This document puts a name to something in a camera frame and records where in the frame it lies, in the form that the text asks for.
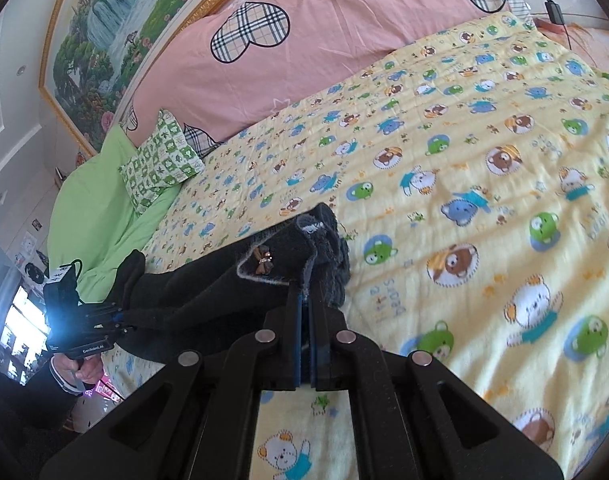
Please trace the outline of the person's left forearm dark sleeve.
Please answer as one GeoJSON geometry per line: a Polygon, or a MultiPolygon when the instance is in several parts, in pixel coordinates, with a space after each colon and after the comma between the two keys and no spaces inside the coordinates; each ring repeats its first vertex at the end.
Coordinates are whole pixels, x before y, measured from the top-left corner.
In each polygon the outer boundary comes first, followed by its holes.
{"type": "Polygon", "coordinates": [[[1,447],[18,463],[39,468],[73,440],[62,426],[82,393],[50,364],[23,385],[0,372],[1,447]]]}

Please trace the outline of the person's left hand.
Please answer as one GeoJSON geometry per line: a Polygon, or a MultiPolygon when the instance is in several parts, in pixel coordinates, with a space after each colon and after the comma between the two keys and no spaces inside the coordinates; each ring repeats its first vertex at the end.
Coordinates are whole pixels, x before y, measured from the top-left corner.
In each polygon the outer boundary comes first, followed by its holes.
{"type": "Polygon", "coordinates": [[[65,391],[78,396],[94,388],[103,378],[104,364],[98,354],[79,362],[56,353],[50,358],[50,371],[65,391]]]}

